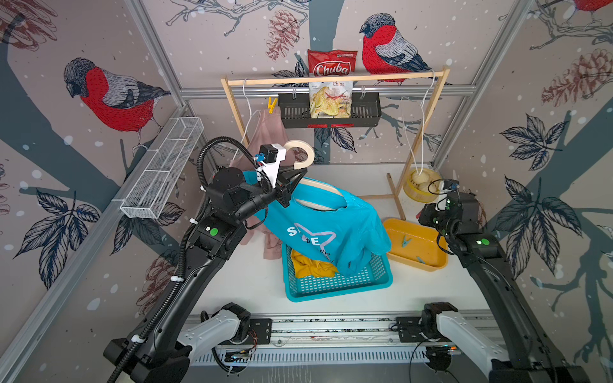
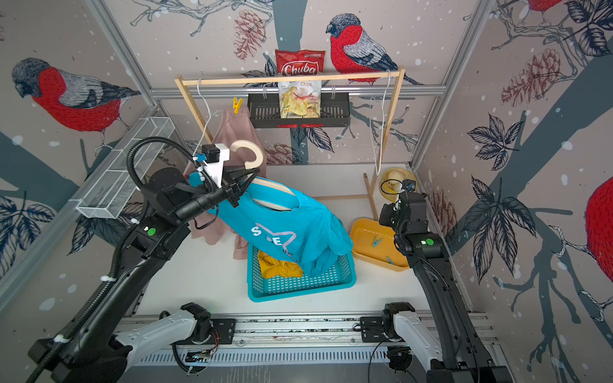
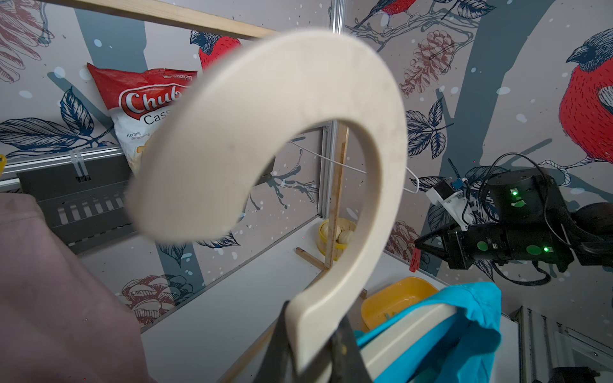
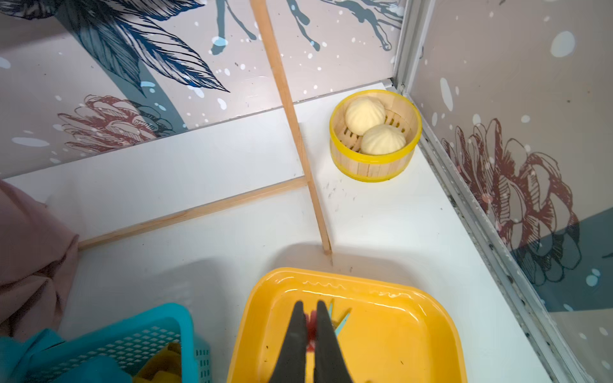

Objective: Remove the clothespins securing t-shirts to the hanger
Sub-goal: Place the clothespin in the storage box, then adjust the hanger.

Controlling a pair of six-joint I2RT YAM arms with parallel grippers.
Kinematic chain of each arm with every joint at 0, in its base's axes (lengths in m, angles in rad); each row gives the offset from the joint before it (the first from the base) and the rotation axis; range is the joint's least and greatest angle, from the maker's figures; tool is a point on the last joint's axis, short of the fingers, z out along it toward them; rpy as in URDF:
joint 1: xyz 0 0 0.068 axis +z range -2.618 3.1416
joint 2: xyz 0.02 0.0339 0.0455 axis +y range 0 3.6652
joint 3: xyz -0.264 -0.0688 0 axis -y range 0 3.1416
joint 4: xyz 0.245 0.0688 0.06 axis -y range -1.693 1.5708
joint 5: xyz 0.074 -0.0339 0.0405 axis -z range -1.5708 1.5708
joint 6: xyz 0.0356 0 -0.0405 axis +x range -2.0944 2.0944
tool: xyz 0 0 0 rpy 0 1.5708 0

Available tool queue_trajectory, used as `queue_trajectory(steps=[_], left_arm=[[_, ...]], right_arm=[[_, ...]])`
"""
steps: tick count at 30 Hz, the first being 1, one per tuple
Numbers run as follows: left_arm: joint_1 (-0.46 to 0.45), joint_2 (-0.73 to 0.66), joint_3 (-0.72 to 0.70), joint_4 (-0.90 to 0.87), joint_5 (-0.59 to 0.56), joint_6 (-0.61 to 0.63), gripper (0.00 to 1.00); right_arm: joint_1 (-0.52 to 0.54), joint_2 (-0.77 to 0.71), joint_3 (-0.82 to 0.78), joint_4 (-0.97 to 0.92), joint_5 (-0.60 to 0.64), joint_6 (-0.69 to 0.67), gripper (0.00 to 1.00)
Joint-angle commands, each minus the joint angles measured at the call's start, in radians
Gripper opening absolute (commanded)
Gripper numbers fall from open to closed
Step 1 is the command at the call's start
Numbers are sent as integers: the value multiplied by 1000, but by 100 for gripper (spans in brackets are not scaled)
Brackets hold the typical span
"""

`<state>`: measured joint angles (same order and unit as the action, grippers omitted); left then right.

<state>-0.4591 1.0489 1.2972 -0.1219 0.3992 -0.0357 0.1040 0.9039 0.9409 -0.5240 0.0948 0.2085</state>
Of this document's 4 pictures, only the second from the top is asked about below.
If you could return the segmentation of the wooden ring hanger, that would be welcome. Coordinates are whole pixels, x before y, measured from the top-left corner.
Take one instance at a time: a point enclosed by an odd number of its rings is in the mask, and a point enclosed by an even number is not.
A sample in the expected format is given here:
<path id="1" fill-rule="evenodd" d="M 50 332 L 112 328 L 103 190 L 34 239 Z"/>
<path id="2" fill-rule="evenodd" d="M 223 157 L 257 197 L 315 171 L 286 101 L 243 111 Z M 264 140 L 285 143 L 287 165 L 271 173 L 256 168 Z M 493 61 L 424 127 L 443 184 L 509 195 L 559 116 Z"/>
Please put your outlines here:
<path id="1" fill-rule="evenodd" d="M 236 140 L 230 146 L 232 152 L 237 152 L 241 148 L 248 149 L 255 156 L 252 161 L 245 161 L 244 167 L 247 170 L 259 170 L 264 160 L 260 147 L 249 140 Z M 261 177 L 256 177 L 252 184 L 256 185 L 254 201 L 262 207 L 288 212 L 299 205 L 295 193 L 282 184 Z"/>

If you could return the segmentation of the teal t-shirt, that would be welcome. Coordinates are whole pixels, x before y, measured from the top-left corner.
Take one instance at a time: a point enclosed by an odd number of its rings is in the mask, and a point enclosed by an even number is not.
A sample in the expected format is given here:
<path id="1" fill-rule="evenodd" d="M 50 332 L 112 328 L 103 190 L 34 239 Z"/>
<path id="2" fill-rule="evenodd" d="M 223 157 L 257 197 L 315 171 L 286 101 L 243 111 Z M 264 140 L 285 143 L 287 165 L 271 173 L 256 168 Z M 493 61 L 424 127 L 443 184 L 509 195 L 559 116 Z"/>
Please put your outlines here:
<path id="1" fill-rule="evenodd" d="M 319 201 L 292 189 L 280 191 L 256 178 L 233 207 L 224 201 L 191 222 L 193 239 L 216 244 L 223 233 L 258 247 L 279 261 L 295 263 L 315 277 L 328 271 L 353 242 L 343 223 Z"/>

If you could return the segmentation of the white wire hanger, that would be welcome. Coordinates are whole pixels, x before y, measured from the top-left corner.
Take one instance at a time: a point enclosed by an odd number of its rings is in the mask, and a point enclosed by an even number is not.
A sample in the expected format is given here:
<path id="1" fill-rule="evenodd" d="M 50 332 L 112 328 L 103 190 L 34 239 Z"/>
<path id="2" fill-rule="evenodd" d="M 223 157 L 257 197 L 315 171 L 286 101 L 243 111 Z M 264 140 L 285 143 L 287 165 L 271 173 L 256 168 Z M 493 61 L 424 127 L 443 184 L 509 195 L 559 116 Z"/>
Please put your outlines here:
<path id="1" fill-rule="evenodd" d="M 381 100 L 380 100 L 380 109 L 381 109 L 382 115 L 381 115 L 380 126 L 379 126 L 379 129 L 378 129 L 380 142 L 379 142 L 378 151 L 376 152 L 376 155 L 375 155 L 375 175 L 376 176 L 379 176 L 379 174 L 381 172 L 381 166 L 382 166 L 382 158 L 383 158 L 383 133 L 384 133 L 384 128 L 386 127 L 386 110 L 385 110 L 385 105 L 386 105 L 387 93 L 388 93 L 388 90 L 389 90 L 390 85 L 391 85 L 391 72 L 389 70 L 387 70 L 386 73 L 387 73 L 386 88 L 384 89 L 383 95 L 381 96 Z"/>

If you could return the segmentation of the yellow t-shirt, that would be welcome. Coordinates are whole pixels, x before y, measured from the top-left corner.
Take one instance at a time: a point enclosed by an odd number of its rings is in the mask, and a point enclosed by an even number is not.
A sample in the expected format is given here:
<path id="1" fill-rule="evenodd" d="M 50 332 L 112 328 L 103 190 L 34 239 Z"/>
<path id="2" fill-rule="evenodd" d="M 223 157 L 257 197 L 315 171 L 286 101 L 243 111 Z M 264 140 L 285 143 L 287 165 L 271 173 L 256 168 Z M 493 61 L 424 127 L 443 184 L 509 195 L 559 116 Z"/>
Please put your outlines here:
<path id="1" fill-rule="evenodd" d="M 262 251 L 258 252 L 258 261 L 260 273 L 264 279 L 303 277 L 303 270 L 296 263 L 279 261 Z"/>

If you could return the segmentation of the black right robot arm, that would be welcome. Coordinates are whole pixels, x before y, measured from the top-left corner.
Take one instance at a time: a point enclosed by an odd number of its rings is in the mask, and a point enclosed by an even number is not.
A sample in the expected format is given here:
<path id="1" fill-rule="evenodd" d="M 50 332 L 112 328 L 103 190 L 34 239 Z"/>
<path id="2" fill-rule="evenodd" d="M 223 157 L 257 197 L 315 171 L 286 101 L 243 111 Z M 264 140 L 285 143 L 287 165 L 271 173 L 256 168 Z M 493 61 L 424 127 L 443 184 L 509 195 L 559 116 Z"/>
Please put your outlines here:
<path id="1" fill-rule="evenodd" d="M 384 334 L 404 341 L 426 372 L 428 382 L 511 382 L 479 338 L 453 277 L 443 239 L 429 230 L 426 194 L 403 180 L 397 201 L 383 206 L 378 222 L 394 232 L 403 255 L 424 290 L 437 334 L 422 324 L 409 303 L 389 303 L 382 311 Z"/>

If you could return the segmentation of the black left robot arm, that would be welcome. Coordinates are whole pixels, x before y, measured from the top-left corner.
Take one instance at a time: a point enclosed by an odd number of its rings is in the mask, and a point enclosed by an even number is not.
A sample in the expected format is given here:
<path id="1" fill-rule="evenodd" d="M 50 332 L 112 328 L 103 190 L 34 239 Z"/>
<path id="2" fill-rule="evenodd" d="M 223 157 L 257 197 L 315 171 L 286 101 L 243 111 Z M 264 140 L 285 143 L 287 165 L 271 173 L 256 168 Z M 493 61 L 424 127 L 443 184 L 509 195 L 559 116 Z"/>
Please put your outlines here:
<path id="1" fill-rule="evenodd" d="M 173 146 L 173 141 L 147 137 L 135 143 L 126 156 L 129 177 L 145 199 L 140 216 L 119 239 L 110 271 L 102 276 L 86 305 L 55 337 L 40 339 L 30 348 L 35 363 L 30 381 L 49 371 L 56 382 L 115 382 L 165 346 L 183 341 L 220 343 L 210 313 L 196 303 L 187 303 L 137 330 L 121 332 L 117 326 L 188 237 L 191 221 L 223 203 L 238 206 L 259 175 L 263 152 L 248 140 L 229 146 L 204 145 L 201 153 L 188 155 L 200 185 L 190 185 L 174 168 L 161 169 L 143 182 L 135 159 L 152 144 Z"/>

